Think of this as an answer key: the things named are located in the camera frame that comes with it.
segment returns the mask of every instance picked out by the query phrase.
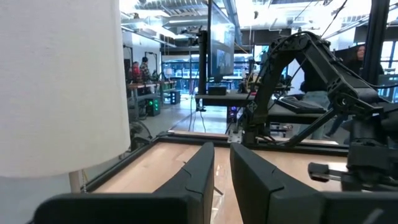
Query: ceiling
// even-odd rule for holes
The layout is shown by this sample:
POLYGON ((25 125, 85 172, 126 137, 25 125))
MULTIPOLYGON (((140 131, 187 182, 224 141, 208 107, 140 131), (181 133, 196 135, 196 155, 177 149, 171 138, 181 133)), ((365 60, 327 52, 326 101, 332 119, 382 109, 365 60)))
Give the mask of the ceiling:
MULTIPOLYGON (((227 14, 224 1, 214 0, 227 14)), ((345 0, 232 0, 240 29, 325 29, 345 0)), ((120 0, 122 24, 129 29, 154 29, 156 33, 187 38, 189 31, 206 29, 207 0, 120 0)), ((348 0, 328 32, 367 17, 371 0, 348 0)), ((398 12, 391 14, 394 21, 398 12)))

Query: floor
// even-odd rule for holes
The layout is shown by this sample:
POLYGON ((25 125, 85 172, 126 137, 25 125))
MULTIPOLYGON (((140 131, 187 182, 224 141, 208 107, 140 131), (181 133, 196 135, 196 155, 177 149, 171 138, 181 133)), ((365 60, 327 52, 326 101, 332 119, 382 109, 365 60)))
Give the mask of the floor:
MULTIPOLYGON (((227 128, 226 108, 209 106, 206 109, 207 111, 203 113, 195 112, 195 100, 192 100, 190 105, 189 96, 183 95, 179 105, 164 105, 160 115, 147 117, 142 122, 148 127, 153 137, 168 129, 225 133, 227 128)), ((288 132, 287 136, 293 135, 298 128, 299 125, 294 125, 293 131, 288 132)), ((339 130, 333 140, 341 144, 347 136, 346 131, 339 130)), ((118 161, 119 158, 114 158, 86 169, 87 179, 92 179, 118 161)), ((0 223, 26 223, 32 218, 32 214, 40 202, 51 196, 66 193, 69 189, 67 174, 36 179, 0 177, 0 223)))

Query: black robotic arm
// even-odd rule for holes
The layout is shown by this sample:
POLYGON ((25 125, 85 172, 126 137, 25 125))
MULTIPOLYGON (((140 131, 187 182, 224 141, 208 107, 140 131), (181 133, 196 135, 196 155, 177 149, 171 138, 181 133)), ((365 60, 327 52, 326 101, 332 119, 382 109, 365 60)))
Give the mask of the black robotic arm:
POLYGON ((388 136, 397 139, 398 106, 380 98, 375 89, 346 68, 329 51, 329 45, 329 42, 311 32, 300 32, 271 44, 260 71, 262 85, 243 113, 243 142, 255 144, 257 137, 269 135, 265 123, 269 105, 273 103, 273 89, 283 68, 296 59, 304 72, 317 75, 326 84, 333 108, 305 131, 281 145, 294 147, 338 113, 354 115, 348 172, 330 170, 327 165, 310 164, 308 173, 313 180, 326 182, 338 179, 342 190, 398 190, 398 182, 392 178, 398 177, 398 153, 387 146, 388 136))

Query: white lampshade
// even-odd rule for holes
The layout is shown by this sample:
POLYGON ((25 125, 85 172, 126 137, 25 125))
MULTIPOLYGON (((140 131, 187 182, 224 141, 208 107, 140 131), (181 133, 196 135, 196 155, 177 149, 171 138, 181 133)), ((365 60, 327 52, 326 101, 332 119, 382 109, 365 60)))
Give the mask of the white lampshade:
POLYGON ((91 167, 129 146, 119 1, 2 0, 0 176, 91 167))

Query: person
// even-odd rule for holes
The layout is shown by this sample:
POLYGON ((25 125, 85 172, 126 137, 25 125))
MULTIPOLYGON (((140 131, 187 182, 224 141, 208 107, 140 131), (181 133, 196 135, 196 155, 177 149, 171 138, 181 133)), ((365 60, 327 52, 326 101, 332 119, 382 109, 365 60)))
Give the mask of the person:
POLYGON ((139 71, 141 74, 142 81, 148 82, 150 80, 150 72, 148 68, 148 58, 143 57, 141 66, 139 67, 139 71))
MULTIPOLYGON (((359 74, 363 65, 364 55, 365 55, 365 46, 358 47, 355 56, 347 63, 345 63, 345 66, 354 73, 359 74)), ((382 69, 381 65, 379 72, 384 73, 384 70, 382 69)), ((331 125, 330 130, 324 135, 324 137, 327 139, 331 138, 337 132, 341 124, 347 119, 348 115, 339 114, 335 119, 335 121, 333 122, 333 124, 331 125)))
MULTIPOLYGON (((297 62, 302 65, 304 73, 304 82, 300 86, 300 90, 302 90, 305 94, 302 98, 302 101, 307 101, 311 104, 321 106, 327 110, 330 101, 328 98, 328 93, 326 91, 326 83, 317 75, 317 72, 312 67, 309 62, 304 62, 304 55, 298 55, 297 62)), ((304 131, 308 125, 302 124, 300 125, 299 132, 304 131)), ((325 125, 318 128, 316 131, 312 133, 310 136, 311 139, 321 140, 323 138, 323 133, 325 130, 325 125)))
POLYGON ((141 73, 140 73, 140 70, 139 70, 139 63, 138 62, 134 62, 132 64, 131 77, 132 77, 132 82, 134 82, 134 83, 142 83, 142 77, 141 77, 141 73))

